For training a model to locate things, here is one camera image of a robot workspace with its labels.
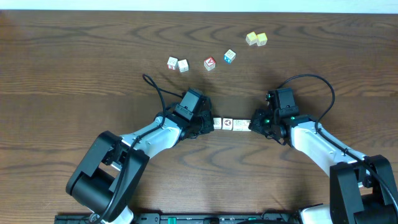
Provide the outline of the block with red emblem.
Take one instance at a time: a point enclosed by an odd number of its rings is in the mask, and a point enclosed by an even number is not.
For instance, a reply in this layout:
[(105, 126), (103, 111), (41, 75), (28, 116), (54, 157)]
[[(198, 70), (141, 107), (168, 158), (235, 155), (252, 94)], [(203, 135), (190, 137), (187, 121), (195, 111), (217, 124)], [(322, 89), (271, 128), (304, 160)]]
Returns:
[(231, 118), (223, 118), (223, 120), (222, 120), (222, 129), (224, 129), (224, 130), (232, 130), (233, 129), (233, 119), (231, 119)]

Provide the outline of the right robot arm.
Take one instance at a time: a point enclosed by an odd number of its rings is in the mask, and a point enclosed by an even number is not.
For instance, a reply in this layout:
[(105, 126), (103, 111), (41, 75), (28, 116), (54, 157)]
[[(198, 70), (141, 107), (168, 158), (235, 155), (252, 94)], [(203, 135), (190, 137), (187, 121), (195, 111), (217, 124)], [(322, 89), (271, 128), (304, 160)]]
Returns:
[(345, 145), (311, 115), (301, 115), (290, 88), (270, 90), (249, 129), (307, 155), (330, 179), (330, 203), (301, 209), (300, 223), (397, 223), (390, 162)]

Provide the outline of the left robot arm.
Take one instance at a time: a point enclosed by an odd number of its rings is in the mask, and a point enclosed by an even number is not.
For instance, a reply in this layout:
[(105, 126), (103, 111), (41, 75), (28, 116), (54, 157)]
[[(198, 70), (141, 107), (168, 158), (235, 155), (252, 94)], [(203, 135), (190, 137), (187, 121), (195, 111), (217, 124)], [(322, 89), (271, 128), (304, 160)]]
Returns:
[(211, 100), (190, 88), (148, 126), (117, 136), (101, 133), (66, 185), (67, 194), (92, 211), (90, 223), (131, 223), (129, 201), (151, 158), (214, 130)]

